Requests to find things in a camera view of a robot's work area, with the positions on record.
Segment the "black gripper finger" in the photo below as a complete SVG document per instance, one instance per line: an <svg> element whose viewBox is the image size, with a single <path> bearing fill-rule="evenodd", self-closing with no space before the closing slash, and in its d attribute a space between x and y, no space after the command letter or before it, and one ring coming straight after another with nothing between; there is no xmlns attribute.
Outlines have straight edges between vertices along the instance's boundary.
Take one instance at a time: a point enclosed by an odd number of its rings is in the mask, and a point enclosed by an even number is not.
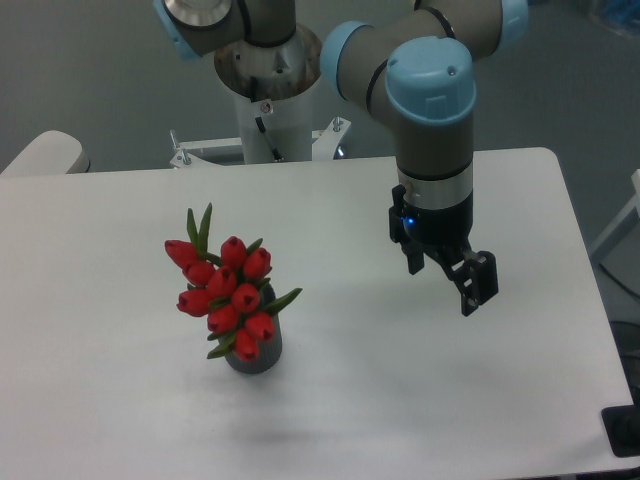
<svg viewBox="0 0 640 480"><path fill-rule="evenodd" d="M401 250L407 260L408 272L411 275L417 274L424 268L424 251L419 242L410 240L401 244Z"/></svg>
<svg viewBox="0 0 640 480"><path fill-rule="evenodd" d="M471 315L498 293L496 258L491 252L475 252L468 245L438 246L429 250L429 257L456 286L463 316Z"/></svg>

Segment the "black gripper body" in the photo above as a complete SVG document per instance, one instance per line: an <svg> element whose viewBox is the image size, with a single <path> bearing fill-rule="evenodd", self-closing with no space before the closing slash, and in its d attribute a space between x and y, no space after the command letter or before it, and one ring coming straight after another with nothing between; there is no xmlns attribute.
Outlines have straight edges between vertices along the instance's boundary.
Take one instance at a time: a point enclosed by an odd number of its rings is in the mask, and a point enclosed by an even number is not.
<svg viewBox="0 0 640 480"><path fill-rule="evenodd" d="M445 209L422 209L405 199L406 189L392 189L389 209L390 238L406 247L415 245L436 261L457 264L470 249L468 240L473 225L473 194Z"/></svg>

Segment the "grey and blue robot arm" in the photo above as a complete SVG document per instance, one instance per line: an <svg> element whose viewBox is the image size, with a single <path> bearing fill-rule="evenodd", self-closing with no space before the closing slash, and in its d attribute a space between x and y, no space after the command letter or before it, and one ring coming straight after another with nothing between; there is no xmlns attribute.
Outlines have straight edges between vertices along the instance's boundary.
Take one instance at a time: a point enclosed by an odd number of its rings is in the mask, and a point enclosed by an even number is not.
<svg viewBox="0 0 640 480"><path fill-rule="evenodd" d="M311 158L309 94L326 81L392 133L389 230L409 271L437 262L464 315L497 294L495 257L468 240L473 64L524 34L527 2L418 1L389 26L350 21L325 39L297 21L292 1L157 1L154 10L180 55L213 56L235 97L247 163Z"/></svg>

